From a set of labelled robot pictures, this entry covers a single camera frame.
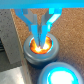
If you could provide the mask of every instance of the gray ring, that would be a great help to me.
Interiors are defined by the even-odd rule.
[[[39,66],[44,66],[56,60],[57,54],[59,51],[58,40],[50,33],[48,33],[47,36],[49,36],[52,39],[53,48],[51,51],[49,51],[46,54],[35,54],[30,50],[29,43],[30,43],[30,40],[33,38],[33,35],[30,35],[26,39],[24,46],[23,46],[23,50],[24,50],[25,58],[28,60],[29,63],[39,67]]]
[[[47,84],[47,76],[48,76],[49,72],[56,67],[64,67],[64,68],[67,68],[67,69],[71,70],[76,75],[79,84],[84,84],[83,78],[81,77],[79,72],[74,67],[72,67],[71,65],[69,65],[67,63],[64,63],[64,62],[53,62],[53,63],[48,64],[42,70],[37,84]]]

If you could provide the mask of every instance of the glowing orange light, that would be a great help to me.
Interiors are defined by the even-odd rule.
[[[36,54],[45,54],[48,52],[48,50],[51,48],[52,46],[52,40],[46,36],[46,41],[45,44],[43,46],[43,48],[41,48],[40,46],[37,47],[35,40],[32,39],[31,43],[30,43],[30,49],[32,52],[36,53]]]

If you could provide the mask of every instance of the brown carpet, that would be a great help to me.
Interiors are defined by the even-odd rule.
[[[38,15],[38,22],[41,22],[41,15],[47,9],[32,9]],[[18,30],[22,45],[25,39],[31,34],[26,24],[21,21],[13,12],[13,17]],[[51,32],[59,41],[60,51],[57,61],[66,62],[75,67],[84,79],[84,8],[63,9],[61,17],[53,24]],[[33,84],[36,84],[40,70],[29,65]]]

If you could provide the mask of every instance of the speckled brown surface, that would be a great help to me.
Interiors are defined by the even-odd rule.
[[[41,23],[41,15],[47,9],[32,9],[38,15]],[[25,23],[21,21],[12,10],[14,22],[22,45],[31,34]],[[84,8],[63,9],[61,17],[53,24],[51,32],[59,41],[60,51],[58,61],[66,62],[75,67],[84,79]],[[40,70],[29,65],[33,84],[36,84]]]

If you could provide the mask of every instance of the round container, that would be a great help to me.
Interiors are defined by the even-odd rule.
[[[26,39],[23,46],[24,56],[27,59],[27,61],[38,68],[44,67],[48,63],[56,61],[57,59],[59,51],[58,40],[50,33],[48,33],[47,36],[50,37],[52,40],[52,47],[46,54],[35,54],[30,50],[30,41],[33,38],[33,35],[30,35]]]
[[[41,72],[37,84],[84,84],[79,72],[63,62],[48,64]]]

